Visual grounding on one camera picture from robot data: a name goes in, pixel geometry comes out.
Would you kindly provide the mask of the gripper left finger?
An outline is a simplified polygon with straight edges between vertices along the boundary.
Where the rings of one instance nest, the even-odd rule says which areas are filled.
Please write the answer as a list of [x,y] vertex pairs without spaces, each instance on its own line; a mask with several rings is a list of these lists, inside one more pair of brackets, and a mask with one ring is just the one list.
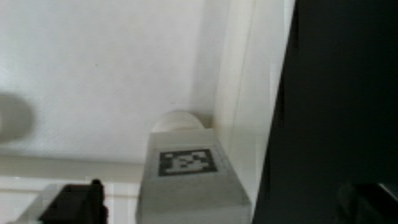
[[105,186],[98,179],[62,187],[39,221],[42,224],[108,224]]

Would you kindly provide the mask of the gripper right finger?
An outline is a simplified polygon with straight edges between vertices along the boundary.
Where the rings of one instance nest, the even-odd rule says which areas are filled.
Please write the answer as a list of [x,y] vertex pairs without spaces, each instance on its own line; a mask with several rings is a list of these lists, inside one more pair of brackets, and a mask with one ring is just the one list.
[[398,184],[341,185],[336,224],[398,224]]

